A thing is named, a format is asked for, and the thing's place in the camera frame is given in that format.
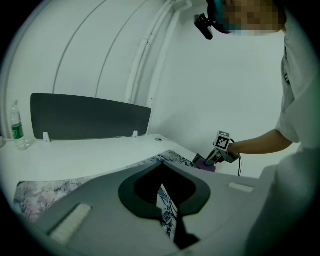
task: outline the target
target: patterned cloth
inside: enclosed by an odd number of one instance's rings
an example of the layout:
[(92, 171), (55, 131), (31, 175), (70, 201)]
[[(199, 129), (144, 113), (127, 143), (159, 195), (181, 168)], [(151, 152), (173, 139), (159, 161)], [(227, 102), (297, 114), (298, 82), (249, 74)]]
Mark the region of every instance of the patterned cloth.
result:
[[(191, 161), (168, 150), (147, 160), (127, 166), (124, 169), (158, 161), (176, 162), (194, 167), (194, 164)], [(59, 199), (65, 197), (86, 182), (103, 175), (105, 174), (58, 181), (21, 181), (17, 185), (14, 195), (14, 210), (34, 223)], [(156, 204), (157, 207), (162, 209), (162, 227), (173, 240), (177, 224), (178, 209), (163, 185), (161, 185), (159, 189)]]

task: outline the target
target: clothing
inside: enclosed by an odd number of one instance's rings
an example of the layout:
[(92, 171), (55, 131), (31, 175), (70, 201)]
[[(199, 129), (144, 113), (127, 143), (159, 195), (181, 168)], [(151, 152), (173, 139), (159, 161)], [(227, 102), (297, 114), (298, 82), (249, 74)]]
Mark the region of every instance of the clothing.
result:
[(286, 111), (314, 79), (320, 63), (302, 26), (289, 10), (285, 9), (285, 15), (286, 33), (281, 62), (283, 97), (280, 117), (275, 128), (289, 141), (299, 143), (300, 139), (287, 118)]

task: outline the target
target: plastic water bottle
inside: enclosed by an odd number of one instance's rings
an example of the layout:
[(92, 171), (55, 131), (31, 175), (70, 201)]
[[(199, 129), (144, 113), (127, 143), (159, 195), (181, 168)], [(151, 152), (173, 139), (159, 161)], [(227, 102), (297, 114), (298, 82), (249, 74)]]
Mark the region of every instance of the plastic water bottle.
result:
[(24, 138), (24, 130), (22, 129), (17, 100), (13, 103), (11, 109), (11, 128), (16, 148), (20, 151), (25, 150), (27, 148), (27, 143)]

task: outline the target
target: person's arm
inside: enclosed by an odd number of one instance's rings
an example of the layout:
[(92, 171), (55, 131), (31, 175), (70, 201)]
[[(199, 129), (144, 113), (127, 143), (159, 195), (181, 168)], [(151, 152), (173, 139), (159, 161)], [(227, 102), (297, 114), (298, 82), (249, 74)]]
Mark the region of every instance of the person's arm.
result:
[(270, 154), (285, 150), (292, 142), (274, 129), (266, 134), (249, 140), (235, 142), (229, 145), (228, 152), (234, 154)]

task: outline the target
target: white shirt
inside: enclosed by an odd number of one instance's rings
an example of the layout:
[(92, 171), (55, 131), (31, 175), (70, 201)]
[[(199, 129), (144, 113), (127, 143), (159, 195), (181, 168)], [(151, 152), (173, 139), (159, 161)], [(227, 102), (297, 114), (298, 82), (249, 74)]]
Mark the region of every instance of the white shirt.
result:
[(289, 141), (299, 143), (300, 139), (286, 116), (286, 110), (303, 94), (317, 75), (320, 62), (302, 26), (289, 10), (285, 9), (285, 14), (286, 33), (281, 62), (283, 97), (280, 117), (275, 128)]

